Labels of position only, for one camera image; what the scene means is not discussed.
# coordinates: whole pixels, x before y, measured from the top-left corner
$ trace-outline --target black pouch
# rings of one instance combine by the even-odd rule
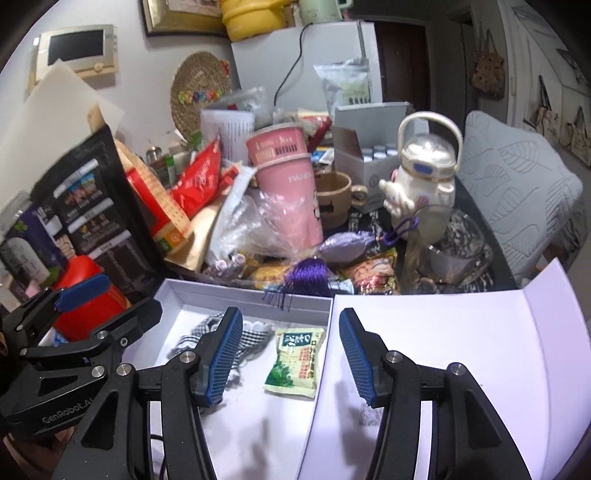
[[[47,171],[31,201],[57,245],[91,257],[131,302],[154,295],[167,270],[107,125]]]

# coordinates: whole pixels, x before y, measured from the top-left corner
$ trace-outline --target green snack package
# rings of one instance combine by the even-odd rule
[[[277,360],[265,380],[265,390],[314,398],[316,357],[324,339],[324,329],[278,329],[275,336]]]

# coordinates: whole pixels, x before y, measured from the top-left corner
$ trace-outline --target black table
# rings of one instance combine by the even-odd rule
[[[483,291],[499,291],[499,290],[516,290],[517,283],[513,278],[509,264],[505,259],[505,254],[495,238],[491,227],[488,225],[486,219],[482,216],[476,203],[464,187],[462,182],[456,179],[456,201],[454,207],[469,215],[480,227],[485,236],[486,242],[493,252],[493,260],[488,269],[473,283],[461,286],[457,289],[458,293],[468,292],[483,292]],[[326,231],[324,237],[328,238],[330,235],[338,232],[372,232],[376,237],[382,236],[384,232],[389,232],[392,229],[392,222],[390,214],[384,208],[375,210],[370,213],[362,215],[356,209],[351,208],[349,212],[349,222],[340,228]],[[375,244],[368,251],[368,256],[378,254],[387,250],[382,243]],[[406,242],[400,240],[396,244],[398,253],[398,262],[396,273],[400,277],[402,265],[404,264],[404,253],[406,251]]]

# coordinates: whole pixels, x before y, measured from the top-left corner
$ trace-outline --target light green kettle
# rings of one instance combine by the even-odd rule
[[[338,22],[343,19],[341,10],[351,8],[353,0],[300,0],[300,15],[304,25],[308,23]]]

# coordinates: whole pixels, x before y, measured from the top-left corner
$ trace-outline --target straw hat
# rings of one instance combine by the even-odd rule
[[[200,128],[199,110],[230,92],[229,65],[207,51],[189,55],[179,65],[170,89],[173,121],[185,140]]]

